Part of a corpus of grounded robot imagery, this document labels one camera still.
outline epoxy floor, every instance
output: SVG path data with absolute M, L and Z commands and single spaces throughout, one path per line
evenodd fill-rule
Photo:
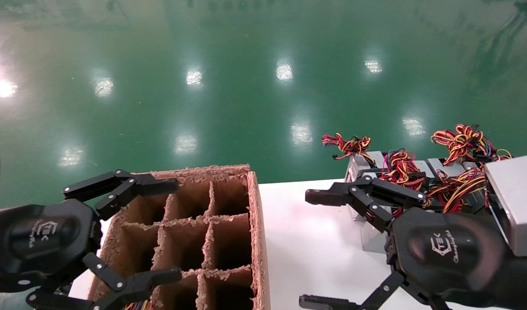
M 0 208 L 117 168 L 338 178 L 324 133 L 427 158 L 458 122 L 527 154 L 527 2 L 0 0 Z

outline torn cardboard edge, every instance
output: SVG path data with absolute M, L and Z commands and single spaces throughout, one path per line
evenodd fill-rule
M 254 310 L 263 310 L 270 308 L 270 297 L 269 297 L 269 283 L 267 282 L 267 259 L 266 259 L 266 248 L 265 248 L 265 236 L 264 236 L 264 224 L 262 218 L 262 208 L 261 208 L 261 199 L 260 193 L 258 190 L 258 184 L 256 179 L 256 174 L 250 170 L 248 165 L 235 165 L 235 166 L 224 166 L 224 167 L 203 167 L 203 168 L 193 168 L 193 169 L 184 169 L 184 170 L 173 170 L 173 171 L 158 171 L 151 172 L 156 178 L 166 179 L 166 178 L 177 178 L 180 183 L 189 184 L 196 183 L 207 183 L 208 187 L 208 208 L 203 212 L 203 214 L 196 216 L 195 218 L 174 218 L 173 212 L 170 208 L 173 206 L 173 200 L 176 197 L 175 194 L 165 197 L 165 206 L 163 219 L 161 221 L 153 222 L 149 224 L 146 220 L 139 216 L 139 212 L 142 212 L 143 202 L 138 202 L 135 208 L 127 206 L 124 208 L 117 216 L 112 218 L 110 223 L 110 228 L 108 230 L 108 238 L 102 246 L 101 259 L 108 263 L 112 267 L 120 267 L 124 264 L 127 265 L 128 259 L 130 262 L 134 261 L 131 257 L 128 258 L 127 250 L 122 249 L 124 247 L 124 242 L 126 242 L 127 237 L 124 237 L 124 232 L 131 234 L 131 231 L 138 231 L 142 236 L 133 237 L 136 242 L 142 243 L 151 243 L 148 239 L 155 240 L 157 247 L 154 248 L 155 254 L 151 259 L 152 267 L 151 269 L 160 269 L 161 267 L 170 267 L 171 264 L 175 263 L 174 259 L 164 259 L 163 257 L 170 257 L 169 253 L 165 249 L 167 240 L 165 234 L 174 232 L 177 236 L 180 236 L 179 231 L 185 230 L 189 233 L 186 233 L 187 236 L 191 236 L 193 240 L 197 240 L 195 243 L 200 244 L 201 235 L 204 230 L 204 243 L 201 248 L 202 256 L 204 257 L 200 269 L 192 269 L 183 272 L 184 279 L 179 283 L 183 283 L 186 279 L 191 279 L 192 277 L 197 277 L 197 298 L 196 298 L 196 308 L 198 310 L 212 310 L 212 305 L 204 304 L 206 297 L 204 296 L 205 292 L 212 286 L 212 280 L 217 276 L 221 280 L 226 280 L 230 275 L 235 275 L 240 271 L 244 273 L 250 271 L 251 275 L 251 284 L 249 285 L 252 291 L 254 292 Z M 216 195 L 218 191 L 225 190 L 226 196 L 230 195 L 229 198 L 221 198 L 220 194 Z M 247 212 L 243 214 L 218 214 L 218 205 L 227 199 L 232 200 L 233 202 L 244 202 L 248 203 Z M 141 218 L 141 223 L 130 222 L 137 213 L 138 218 Z M 236 230 L 232 227 L 238 226 L 240 222 L 244 222 L 240 227 L 244 227 L 250 238 L 246 238 L 246 242 L 250 242 L 250 260 L 247 260 L 247 263 L 250 265 L 239 266 L 230 270 L 216 270 L 216 262 L 213 259 L 216 259 L 216 251 L 220 251 L 216 236 L 213 234 L 214 229 L 222 229 L 227 233 L 225 227 L 231 228 L 232 231 Z M 134 268 L 126 268 L 122 271 L 121 274 L 124 277 L 129 276 L 127 274 L 129 271 Z M 163 297 L 164 291 L 169 291 L 166 288 L 157 287 L 153 294 L 153 301 L 155 302 L 155 307 L 163 307 L 166 300 L 160 300 Z M 106 285 L 102 281 L 95 279 L 90 287 L 90 293 L 88 299 L 97 300 L 101 298 L 104 294 L 108 292 Z

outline electronics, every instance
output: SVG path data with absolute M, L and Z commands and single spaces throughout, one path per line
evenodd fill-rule
M 344 181 L 347 183 L 354 182 L 356 179 L 361 177 L 372 177 L 378 178 L 382 169 L 386 169 L 384 164 L 384 154 L 381 151 L 367 152 L 367 154 L 375 161 L 376 168 L 370 167 L 369 163 L 361 155 L 352 155 L 348 163 L 348 169 L 346 170 L 346 176 Z M 435 175 L 431 168 L 427 165 L 426 161 L 414 161 L 415 165 L 421 172 L 425 172 L 426 177 L 434 178 Z M 392 213 L 389 206 L 381 206 L 388 213 Z M 364 216 L 358 214 L 352 207 L 348 206 L 354 222 L 361 222 L 361 236 L 362 236 L 362 248 L 364 251 L 374 253 L 385 253 L 384 244 L 386 243 L 386 233 L 380 233 L 372 224 L 365 220 Z
M 527 156 L 486 164 L 495 195 L 491 210 L 506 243 L 517 256 L 527 256 Z
M 471 161 L 463 161 L 462 163 L 451 163 L 450 165 L 443 165 L 444 161 L 445 161 L 444 158 L 427 159 L 426 162 L 428 163 L 430 169 L 434 171 L 434 177 L 437 177 L 438 170 L 444 171 L 450 177 L 455 177 L 463 173 L 465 170 L 471 169 L 473 167 L 478 167 L 476 163 L 473 163 Z M 480 208 L 484 206 L 484 203 L 485 203 L 484 191 L 481 190 L 479 192 L 473 192 L 472 194 L 468 194 L 465 197 L 465 202 L 468 204 L 470 208 L 469 212 L 475 213 L 476 211 L 480 210 Z

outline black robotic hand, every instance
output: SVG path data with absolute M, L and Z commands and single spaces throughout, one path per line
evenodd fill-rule
M 27 298 L 39 310 L 118 310 L 147 300 L 155 286 L 179 281 L 181 270 L 149 271 L 123 280 L 95 255 L 102 237 L 100 220 L 108 220 L 137 196 L 178 189 L 176 179 L 116 170 L 64 188 L 60 204 L 0 210 L 0 292 L 40 286 Z M 102 195 L 94 208 L 83 203 Z M 53 294 L 86 269 L 110 287 L 105 298 L 93 303 Z
M 307 190 L 307 202 L 349 204 L 376 229 L 386 232 L 386 263 L 392 274 L 361 305 L 303 295 L 300 306 L 377 310 L 402 287 L 434 310 L 448 310 L 446 301 L 527 310 L 527 257 L 513 254 L 494 218 L 430 213 L 418 208 L 422 199 L 420 192 L 370 177 L 334 183 L 329 190 Z M 380 205 L 408 210 L 394 220 Z

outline tangled wires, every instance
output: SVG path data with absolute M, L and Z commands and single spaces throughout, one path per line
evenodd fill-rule
M 473 167 L 454 178 L 442 170 L 437 170 L 441 185 L 430 188 L 427 196 L 436 195 L 437 200 L 443 205 L 442 213 L 460 212 L 464 204 L 463 197 L 486 188 L 486 175 Z
M 414 159 L 415 154 L 413 152 L 407 152 L 405 149 L 389 151 L 384 156 L 384 165 L 388 167 L 388 172 L 385 172 L 385 167 L 382 167 L 380 179 L 412 190 L 421 190 L 423 183 L 426 181 L 426 175 L 417 168 Z M 427 199 L 424 206 L 428 206 L 430 203 L 430 200 Z M 402 213 L 403 208 L 397 208 L 393 216 L 397 217 Z
M 145 300 L 140 302 L 134 302 L 133 304 L 127 305 L 124 310 L 152 310 L 153 301 Z
M 439 143 L 447 146 L 449 156 L 445 159 L 444 165 L 450 165 L 457 158 L 465 158 L 470 161 L 476 161 L 476 156 L 486 157 L 488 161 L 500 161 L 512 158 L 512 155 L 506 149 L 495 149 L 482 131 L 477 130 L 478 125 L 455 126 L 455 131 L 439 130 L 431 136 L 433 143 Z
M 374 160 L 372 160 L 372 158 L 365 151 L 370 145 L 370 138 L 366 136 L 361 139 L 359 139 L 357 136 L 353 136 L 351 140 L 346 141 L 342 139 L 342 136 L 339 133 L 336 133 L 336 137 L 324 135 L 321 141 L 325 147 L 329 145 L 336 145 L 338 146 L 338 149 L 344 153 L 344 155 L 340 157 L 338 155 L 333 155 L 332 157 L 335 160 L 350 157 L 352 155 L 362 155 L 365 157 L 365 160 L 371 167 L 376 167 Z

